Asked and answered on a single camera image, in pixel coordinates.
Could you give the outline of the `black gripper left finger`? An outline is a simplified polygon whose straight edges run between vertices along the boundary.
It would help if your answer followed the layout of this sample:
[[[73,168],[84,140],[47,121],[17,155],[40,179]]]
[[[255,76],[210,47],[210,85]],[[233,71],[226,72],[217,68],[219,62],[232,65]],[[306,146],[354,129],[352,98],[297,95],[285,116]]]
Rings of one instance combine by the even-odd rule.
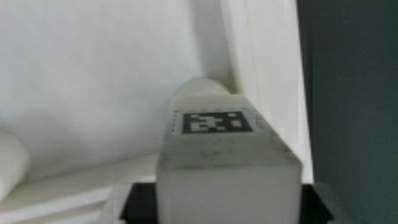
[[[105,206],[105,224],[159,224],[153,183],[116,187]]]

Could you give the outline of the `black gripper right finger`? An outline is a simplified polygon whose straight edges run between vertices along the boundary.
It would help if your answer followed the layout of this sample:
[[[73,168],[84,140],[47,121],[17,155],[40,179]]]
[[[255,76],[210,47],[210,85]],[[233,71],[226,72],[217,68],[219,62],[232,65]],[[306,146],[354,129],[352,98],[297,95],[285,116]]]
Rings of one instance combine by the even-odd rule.
[[[303,185],[301,224],[351,224],[338,196],[320,183]]]

